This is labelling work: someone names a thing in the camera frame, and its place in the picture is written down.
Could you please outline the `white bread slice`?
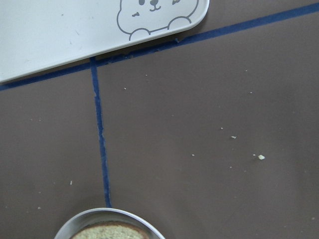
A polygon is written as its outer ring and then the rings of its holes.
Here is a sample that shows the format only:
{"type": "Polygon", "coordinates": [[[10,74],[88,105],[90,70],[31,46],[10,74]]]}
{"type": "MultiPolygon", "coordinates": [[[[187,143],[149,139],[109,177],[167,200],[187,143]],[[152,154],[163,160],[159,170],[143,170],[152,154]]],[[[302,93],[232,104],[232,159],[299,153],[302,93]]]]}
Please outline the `white bread slice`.
{"type": "Polygon", "coordinates": [[[71,239],[149,239],[137,226],[124,222],[102,222],[84,227],[71,239]]]}

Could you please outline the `white tray with bear print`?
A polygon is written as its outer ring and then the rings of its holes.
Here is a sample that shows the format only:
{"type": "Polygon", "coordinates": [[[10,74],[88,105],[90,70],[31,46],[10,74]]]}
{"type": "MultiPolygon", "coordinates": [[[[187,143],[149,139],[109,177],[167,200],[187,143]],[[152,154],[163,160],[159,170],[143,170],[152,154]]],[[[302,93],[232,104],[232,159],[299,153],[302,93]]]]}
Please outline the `white tray with bear print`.
{"type": "Polygon", "coordinates": [[[207,0],[3,0],[0,80],[192,29],[208,7],[207,0]]]}

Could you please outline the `round white plate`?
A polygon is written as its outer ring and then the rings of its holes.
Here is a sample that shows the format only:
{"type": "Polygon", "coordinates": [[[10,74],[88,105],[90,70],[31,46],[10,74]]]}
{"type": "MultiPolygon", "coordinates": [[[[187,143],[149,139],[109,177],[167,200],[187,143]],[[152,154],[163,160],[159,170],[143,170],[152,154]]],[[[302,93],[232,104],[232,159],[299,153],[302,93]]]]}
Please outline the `round white plate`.
{"type": "Polygon", "coordinates": [[[81,229],[103,222],[121,222],[136,226],[150,239],[163,239],[164,236],[149,222],[127,211],[114,208],[94,208],[78,213],[69,219],[57,232],[56,239],[70,239],[81,229]]]}

